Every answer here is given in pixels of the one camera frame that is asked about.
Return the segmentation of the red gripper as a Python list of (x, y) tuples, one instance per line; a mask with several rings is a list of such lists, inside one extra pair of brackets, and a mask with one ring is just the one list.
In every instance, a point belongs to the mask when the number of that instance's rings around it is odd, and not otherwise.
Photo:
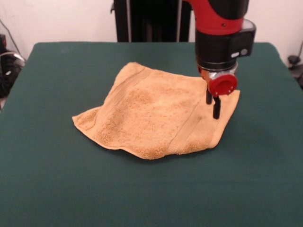
[(238, 64), (232, 68), (222, 71), (209, 71), (198, 67), (201, 77), (207, 83), (206, 103), (210, 105), (214, 99), (213, 118), (219, 119), (221, 112), (221, 100), (219, 96), (231, 94), (238, 85), (236, 71)]

